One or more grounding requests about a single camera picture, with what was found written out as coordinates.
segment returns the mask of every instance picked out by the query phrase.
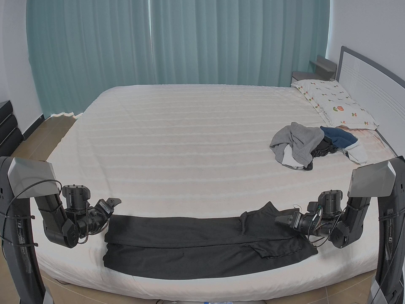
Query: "pillow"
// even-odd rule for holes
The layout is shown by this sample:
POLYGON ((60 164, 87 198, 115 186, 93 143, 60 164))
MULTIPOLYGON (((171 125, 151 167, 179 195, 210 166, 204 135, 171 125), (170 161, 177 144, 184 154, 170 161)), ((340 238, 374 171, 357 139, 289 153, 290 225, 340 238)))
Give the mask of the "pillow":
POLYGON ((291 84, 307 98, 329 127, 377 129, 372 116, 336 80, 300 80, 291 84))

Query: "headboard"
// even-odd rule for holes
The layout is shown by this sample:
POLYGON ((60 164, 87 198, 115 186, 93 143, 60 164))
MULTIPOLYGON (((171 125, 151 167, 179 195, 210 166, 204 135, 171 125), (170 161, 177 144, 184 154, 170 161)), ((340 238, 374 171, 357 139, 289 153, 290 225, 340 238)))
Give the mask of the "headboard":
POLYGON ((405 155, 405 81, 346 46, 340 51, 336 80, 372 115, 392 150, 405 155))

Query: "teal curtain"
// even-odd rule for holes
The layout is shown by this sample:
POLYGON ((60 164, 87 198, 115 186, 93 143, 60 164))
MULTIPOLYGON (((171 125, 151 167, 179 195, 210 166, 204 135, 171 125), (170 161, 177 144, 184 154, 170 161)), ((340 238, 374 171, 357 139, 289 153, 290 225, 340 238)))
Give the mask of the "teal curtain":
POLYGON ((134 84, 289 86, 325 56, 330 0, 27 0, 45 116, 134 84))

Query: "blue clothing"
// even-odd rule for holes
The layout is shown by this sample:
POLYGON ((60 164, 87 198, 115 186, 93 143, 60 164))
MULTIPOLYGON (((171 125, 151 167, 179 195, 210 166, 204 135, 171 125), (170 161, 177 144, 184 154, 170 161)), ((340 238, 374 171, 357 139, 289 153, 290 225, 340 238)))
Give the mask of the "blue clothing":
POLYGON ((338 148, 344 149, 357 142, 357 138, 353 134, 343 129, 323 126, 321 126, 321 129, 324 131, 325 136, 332 140, 333 145, 338 148))

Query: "mattress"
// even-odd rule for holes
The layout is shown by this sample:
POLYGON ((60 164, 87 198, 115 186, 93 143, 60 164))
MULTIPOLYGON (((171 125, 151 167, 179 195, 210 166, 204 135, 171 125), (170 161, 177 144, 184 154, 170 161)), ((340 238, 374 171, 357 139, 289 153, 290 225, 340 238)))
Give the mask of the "mattress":
MULTIPOLYGON (((316 201, 324 190, 347 194, 357 165, 342 153, 315 158, 313 170, 276 162, 273 135, 292 121, 320 126, 321 117, 295 88, 238 85, 135 85, 102 93, 50 155, 63 185, 86 185, 91 205, 118 197, 120 215, 197 218, 239 216, 271 201, 278 210, 316 201)), ((394 157, 369 130, 353 133, 369 163, 394 157)), ((35 202, 32 212, 39 216, 35 202)), ((146 299, 238 301, 271 299, 331 285, 375 269, 377 201, 360 240, 330 242, 315 256, 271 271, 227 278, 160 280, 103 266, 104 233, 73 249, 49 242, 33 220, 39 266, 76 285, 146 299)))

